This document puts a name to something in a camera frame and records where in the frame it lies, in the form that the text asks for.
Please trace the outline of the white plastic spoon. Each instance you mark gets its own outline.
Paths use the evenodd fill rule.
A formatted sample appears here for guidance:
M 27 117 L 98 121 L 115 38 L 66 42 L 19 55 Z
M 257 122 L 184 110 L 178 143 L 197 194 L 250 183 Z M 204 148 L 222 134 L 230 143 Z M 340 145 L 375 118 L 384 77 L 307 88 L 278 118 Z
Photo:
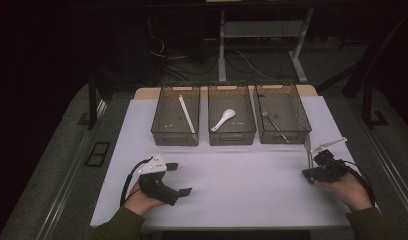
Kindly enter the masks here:
M 236 115 L 236 112 L 233 109 L 224 110 L 218 122 L 211 128 L 211 131 L 212 132 L 218 131 L 224 123 L 226 123 L 228 120 L 233 118 L 235 115 Z

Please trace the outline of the black metal stand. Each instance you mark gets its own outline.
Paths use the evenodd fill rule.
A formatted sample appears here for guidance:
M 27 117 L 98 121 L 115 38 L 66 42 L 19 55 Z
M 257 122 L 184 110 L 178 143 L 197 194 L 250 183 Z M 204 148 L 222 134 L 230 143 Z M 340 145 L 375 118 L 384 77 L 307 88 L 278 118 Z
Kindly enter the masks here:
M 88 77 L 89 125 L 91 130 L 98 120 L 98 105 L 106 98 L 105 81 L 101 71 L 94 71 Z
M 363 85 L 362 119 L 369 129 L 375 126 L 386 126 L 386 118 L 380 111 L 372 109 L 373 87 L 370 83 Z

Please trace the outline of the aluminium rail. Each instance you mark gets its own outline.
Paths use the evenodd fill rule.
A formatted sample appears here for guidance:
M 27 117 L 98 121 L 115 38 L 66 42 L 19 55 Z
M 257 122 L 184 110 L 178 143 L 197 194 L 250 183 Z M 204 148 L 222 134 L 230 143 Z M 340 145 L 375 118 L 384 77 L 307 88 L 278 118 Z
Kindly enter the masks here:
M 380 111 L 362 113 L 363 129 L 400 202 L 408 213 L 408 134 Z
M 74 189 L 83 158 L 94 138 L 94 126 L 89 126 L 89 115 L 101 118 L 106 103 L 99 100 L 89 109 L 85 101 L 74 101 L 63 114 L 62 121 L 48 144 L 37 169 L 42 200 L 46 207 L 41 211 L 40 228 L 34 240 L 50 240 L 66 203 Z

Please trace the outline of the translucent grey storage bin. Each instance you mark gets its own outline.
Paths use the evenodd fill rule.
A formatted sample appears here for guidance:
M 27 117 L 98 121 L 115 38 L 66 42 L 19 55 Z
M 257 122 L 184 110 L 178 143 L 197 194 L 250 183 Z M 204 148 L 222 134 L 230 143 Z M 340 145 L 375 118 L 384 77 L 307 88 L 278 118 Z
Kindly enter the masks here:
M 199 86 L 163 86 L 151 127 L 157 146 L 198 146 Z
M 272 84 L 256 82 L 253 102 L 262 144 L 287 144 L 273 125 L 261 115 L 264 107 L 272 120 L 290 141 L 289 144 L 303 144 L 312 131 L 297 87 L 293 83 Z
M 235 115 L 213 131 L 228 109 L 233 110 Z M 208 86 L 208 128 L 211 146 L 253 144 L 256 124 L 246 83 Z

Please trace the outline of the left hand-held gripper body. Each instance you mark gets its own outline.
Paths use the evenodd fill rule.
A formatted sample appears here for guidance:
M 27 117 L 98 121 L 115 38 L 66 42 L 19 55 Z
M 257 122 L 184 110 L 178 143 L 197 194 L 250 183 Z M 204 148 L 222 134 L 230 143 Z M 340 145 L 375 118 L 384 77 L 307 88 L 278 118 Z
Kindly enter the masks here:
M 138 170 L 141 191 L 147 196 L 174 206 L 180 198 L 178 191 L 166 186 L 163 177 L 167 172 L 162 154 L 154 155 Z

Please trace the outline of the person's left hand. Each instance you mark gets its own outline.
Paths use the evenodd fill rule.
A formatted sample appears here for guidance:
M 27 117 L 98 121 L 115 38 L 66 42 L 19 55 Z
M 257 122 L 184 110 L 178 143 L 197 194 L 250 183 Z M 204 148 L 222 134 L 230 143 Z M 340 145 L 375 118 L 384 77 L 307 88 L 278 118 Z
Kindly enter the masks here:
M 161 202 L 157 199 L 151 198 L 144 194 L 141 191 L 138 182 L 136 182 L 135 185 L 132 187 L 128 198 L 125 200 L 123 204 L 125 208 L 139 216 L 145 216 L 153 208 L 162 205 L 164 205 L 164 202 Z

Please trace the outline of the white table mat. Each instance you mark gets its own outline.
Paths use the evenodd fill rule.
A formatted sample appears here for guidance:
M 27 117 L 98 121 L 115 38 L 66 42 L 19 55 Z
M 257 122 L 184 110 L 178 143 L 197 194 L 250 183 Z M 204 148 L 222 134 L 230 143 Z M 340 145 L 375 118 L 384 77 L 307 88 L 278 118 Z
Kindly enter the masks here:
M 330 191 L 311 185 L 303 145 L 212 146 L 200 128 L 196 147 L 155 144 L 151 124 L 157 103 L 130 102 L 90 224 L 108 221 L 119 207 L 128 174 L 156 154 L 179 167 L 164 183 L 191 193 L 175 205 L 151 210 L 146 230 L 174 229 L 322 229 L 345 227 L 347 207 Z

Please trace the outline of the metal fork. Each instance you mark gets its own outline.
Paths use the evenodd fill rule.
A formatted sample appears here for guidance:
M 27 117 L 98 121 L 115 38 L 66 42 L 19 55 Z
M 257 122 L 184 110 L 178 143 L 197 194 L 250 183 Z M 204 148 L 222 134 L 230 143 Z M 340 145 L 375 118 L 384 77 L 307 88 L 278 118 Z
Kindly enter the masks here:
M 261 108 L 261 115 L 262 115 L 262 117 L 266 118 L 273 125 L 273 127 L 279 132 L 279 134 L 283 138 L 283 140 L 287 144 L 289 144 L 290 141 L 287 139 L 286 135 L 280 130 L 278 125 L 272 120 L 272 118 L 270 117 L 270 114 L 268 113 L 268 111 L 264 107 Z

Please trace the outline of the metal knife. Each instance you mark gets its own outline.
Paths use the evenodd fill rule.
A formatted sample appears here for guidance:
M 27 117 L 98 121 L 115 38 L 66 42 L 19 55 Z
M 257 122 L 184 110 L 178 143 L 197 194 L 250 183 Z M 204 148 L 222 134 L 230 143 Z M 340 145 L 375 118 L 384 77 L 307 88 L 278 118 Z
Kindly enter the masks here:
M 306 149 L 307 158 L 308 158 L 308 168 L 307 169 L 314 168 L 310 136 L 306 137 L 306 140 L 304 142 L 304 147 Z

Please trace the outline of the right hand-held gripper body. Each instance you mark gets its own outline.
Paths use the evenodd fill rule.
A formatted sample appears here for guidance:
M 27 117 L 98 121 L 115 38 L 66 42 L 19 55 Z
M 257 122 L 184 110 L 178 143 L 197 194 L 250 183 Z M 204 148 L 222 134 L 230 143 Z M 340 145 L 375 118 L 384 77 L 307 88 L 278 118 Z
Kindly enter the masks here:
M 336 160 L 329 151 L 330 147 L 345 141 L 346 138 L 342 137 L 340 140 L 327 142 L 312 149 L 313 164 L 314 168 L 317 169 L 313 178 L 316 181 L 334 182 L 346 174 L 345 163 L 342 160 Z

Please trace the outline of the white metal desk frame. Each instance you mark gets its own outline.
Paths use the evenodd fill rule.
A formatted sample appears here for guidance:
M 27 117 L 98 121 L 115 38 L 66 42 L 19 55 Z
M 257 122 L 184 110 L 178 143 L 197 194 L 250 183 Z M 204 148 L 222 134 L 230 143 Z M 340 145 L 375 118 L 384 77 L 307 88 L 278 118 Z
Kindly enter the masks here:
M 226 39 L 234 38 L 295 38 L 295 48 L 288 52 L 293 69 L 301 83 L 308 81 L 300 63 L 300 53 L 311 23 L 314 9 L 309 8 L 302 20 L 227 21 L 224 10 L 220 11 L 218 77 L 226 81 Z

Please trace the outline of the person's right hand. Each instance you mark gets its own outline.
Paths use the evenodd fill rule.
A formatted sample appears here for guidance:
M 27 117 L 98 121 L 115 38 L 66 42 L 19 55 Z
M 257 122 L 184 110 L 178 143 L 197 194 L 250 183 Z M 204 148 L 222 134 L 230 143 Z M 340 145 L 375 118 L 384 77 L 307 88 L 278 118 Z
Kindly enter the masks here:
M 319 185 L 332 190 L 351 212 L 372 207 L 367 191 L 350 173 L 345 174 L 338 181 L 319 182 Z

